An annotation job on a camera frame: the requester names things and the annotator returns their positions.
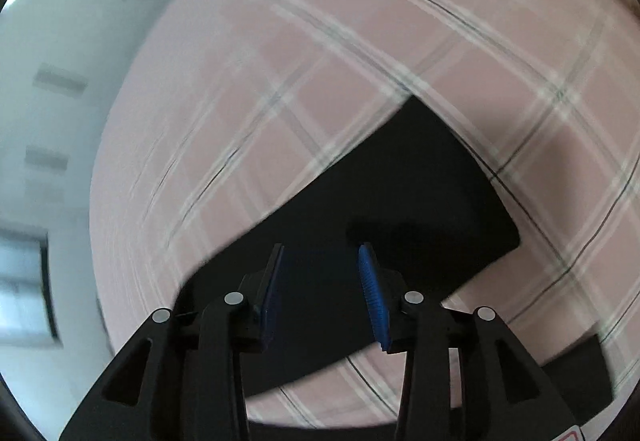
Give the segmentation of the window with dark frame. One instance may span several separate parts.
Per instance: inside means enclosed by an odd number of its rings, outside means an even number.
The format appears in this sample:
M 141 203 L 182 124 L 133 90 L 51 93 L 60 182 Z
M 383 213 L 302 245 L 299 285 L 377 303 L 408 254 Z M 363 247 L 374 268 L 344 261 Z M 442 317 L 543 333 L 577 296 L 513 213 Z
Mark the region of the window with dark frame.
M 1 343 L 58 342 L 49 279 L 47 236 L 1 230 Z

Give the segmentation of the pink plaid bed sheet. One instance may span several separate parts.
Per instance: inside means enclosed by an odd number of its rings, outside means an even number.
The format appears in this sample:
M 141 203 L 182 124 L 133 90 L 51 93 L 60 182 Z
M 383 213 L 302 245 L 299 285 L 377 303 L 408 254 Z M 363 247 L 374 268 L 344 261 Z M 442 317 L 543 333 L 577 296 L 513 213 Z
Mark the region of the pink plaid bed sheet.
M 521 231 L 451 305 L 492 305 L 539 360 L 597 331 L 615 399 L 596 437 L 639 380 L 639 18 L 619 0 L 173 0 L 93 170 L 113 345 L 410 96 Z

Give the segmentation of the black pants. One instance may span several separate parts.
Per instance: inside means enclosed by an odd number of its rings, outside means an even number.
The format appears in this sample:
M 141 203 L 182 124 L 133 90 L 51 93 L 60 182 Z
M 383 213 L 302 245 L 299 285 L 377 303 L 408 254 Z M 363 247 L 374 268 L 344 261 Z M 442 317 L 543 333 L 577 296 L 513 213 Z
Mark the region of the black pants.
M 413 291 L 445 300 L 520 246 L 472 154 L 420 99 L 287 203 L 222 247 L 184 283 L 179 313 L 203 310 L 262 270 L 282 245 L 273 341 L 243 359 L 248 395 L 302 379 L 373 341 L 357 253 L 370 245 Z

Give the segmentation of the white wardrobe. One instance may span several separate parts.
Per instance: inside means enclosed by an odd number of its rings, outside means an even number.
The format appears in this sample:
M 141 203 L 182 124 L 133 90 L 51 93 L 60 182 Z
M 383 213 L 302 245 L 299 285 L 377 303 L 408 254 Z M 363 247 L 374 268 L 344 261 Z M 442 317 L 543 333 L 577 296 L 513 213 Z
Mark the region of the white wardrobe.
M 1 220 L 83 213 L 108 111 L 170 0 L 10 0 L 1 12 Z

